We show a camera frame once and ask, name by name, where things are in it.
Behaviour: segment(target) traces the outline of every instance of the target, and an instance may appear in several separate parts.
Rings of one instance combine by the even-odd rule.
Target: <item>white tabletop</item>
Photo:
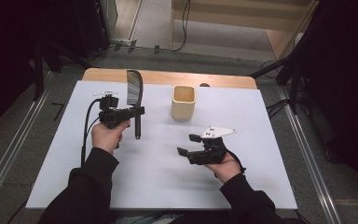
[[[118,108],[129,107],[127,84],[78,81],[60,126],[42,165],[27,208],[46,208],[67,186],[68,175],[80,165],[84,121],[95,91],[118,91]],[[277,208],[297,209],[282,156],[258,90],[197,88],[191,120],[171,117],[172,86],[146,84],[142,105],[142,137],[135,140],[134,125],[123,134],[115,157],[111,208],[115,209],[226,209],[221,182],[203,166],[191,165],[177,147],[203,150],[190,142],[190,133],[210,126],[237,132],[223,137],[226,147],[241,160],[254,189],[264,190]],[[98,104],[89,120],[99,113]],[[91,143],[88,138],[88,151]]]

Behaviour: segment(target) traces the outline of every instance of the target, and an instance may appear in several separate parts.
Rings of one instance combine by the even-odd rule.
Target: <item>hand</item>
[[[109,129],[102,123],[95,125],[91,131],[92,146],[103,149],[113,155],[113,150],[115,150],[117,144],[123,138],[123,131],[129,125],[129,120],[121,122],[113,129]]]
[[[225,158],[220,164],[206,164],[205,166],[212,170],[223,184],[228,182],[234,175],[241,173],[240,166],[229,153],[226,153]]]

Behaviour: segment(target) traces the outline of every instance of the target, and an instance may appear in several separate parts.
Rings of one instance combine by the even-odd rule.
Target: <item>black jacket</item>
[[[39,223],[107,223],[112,173],[117,166],[116,158],[93,148],[84,166],[72,170],[68,187],[51,202]],[[232,177],[220,190],[231,204],[231,211],[192,212],[172,224],[284,223],[275,214],[272,200],[263,191],[254,191],[243,175]]]

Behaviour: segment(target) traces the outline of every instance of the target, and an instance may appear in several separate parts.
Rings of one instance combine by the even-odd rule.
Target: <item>black sleeve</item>
[[[231,204],[230,219],[233,223],[282,223],[275,214],[275,204],[263,191],[254,191],[246,178],[238,174],[220,189]]]
[[[84,166],[72,170],[68,187],[50,203],[39,223],[106,223],[117,165],[111,154],[93,148]]]

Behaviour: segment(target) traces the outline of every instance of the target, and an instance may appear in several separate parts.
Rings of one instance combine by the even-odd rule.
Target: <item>beige cup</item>
[[[172,117],[191,119],[196,104],[196,89],[189,86],[175,86],[172,91]]]

